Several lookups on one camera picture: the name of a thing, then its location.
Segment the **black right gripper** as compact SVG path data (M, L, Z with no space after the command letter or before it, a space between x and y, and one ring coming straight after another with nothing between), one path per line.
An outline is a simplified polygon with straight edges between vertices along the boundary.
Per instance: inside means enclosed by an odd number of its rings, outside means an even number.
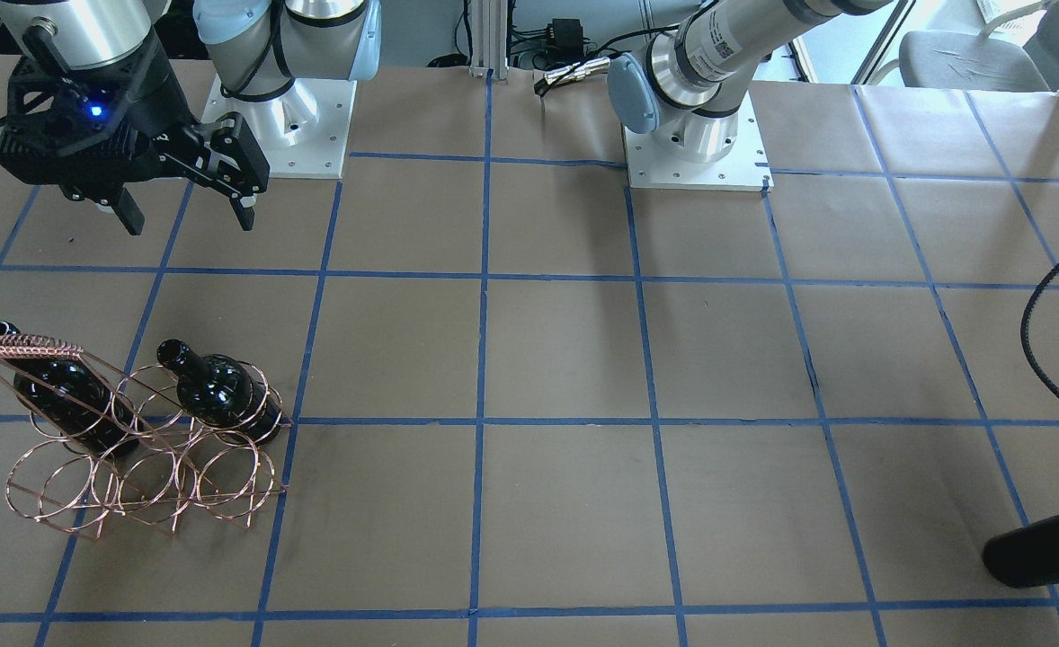
M270 177L257 139L238 113L192 114L158 37L89 69L69 68L50 36L23 41L33 51L8 76L0 118L0 165L16 179L102 201L140 236L145 216L124 185L184 177L220 192L243 232L254 229L255 195Z

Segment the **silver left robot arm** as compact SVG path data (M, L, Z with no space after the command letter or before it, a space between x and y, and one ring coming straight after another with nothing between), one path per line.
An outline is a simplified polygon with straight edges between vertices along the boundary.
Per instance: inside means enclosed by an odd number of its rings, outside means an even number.
M730 152L739 110L764 55L843 13L884 1L710 1L674 34L620 55L608 92L621 124L652 134L674 158L706 164Z

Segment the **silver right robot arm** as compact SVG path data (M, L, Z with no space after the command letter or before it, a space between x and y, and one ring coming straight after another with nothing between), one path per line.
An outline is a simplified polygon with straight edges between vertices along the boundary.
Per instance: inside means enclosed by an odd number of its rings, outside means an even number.
M0 165L92 201L138 236L129 185L184 177L225 196L246 232L275 173L339 175L352 98L380 65L378 1L196 1L218 107L198 118L143 1L0 1L22 50L0 118Z

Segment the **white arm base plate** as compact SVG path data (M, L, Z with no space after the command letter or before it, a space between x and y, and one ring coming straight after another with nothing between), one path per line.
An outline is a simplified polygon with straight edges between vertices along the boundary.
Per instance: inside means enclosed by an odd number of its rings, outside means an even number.
M735 114L685 113L650 134L621 130L633 188L768 191L775 188L754 100Z
M202 119L237 111L250 124L273 179L340 180L346 160L354 94L345 79L297 79L287 93L267 102L226 98L214 78Z

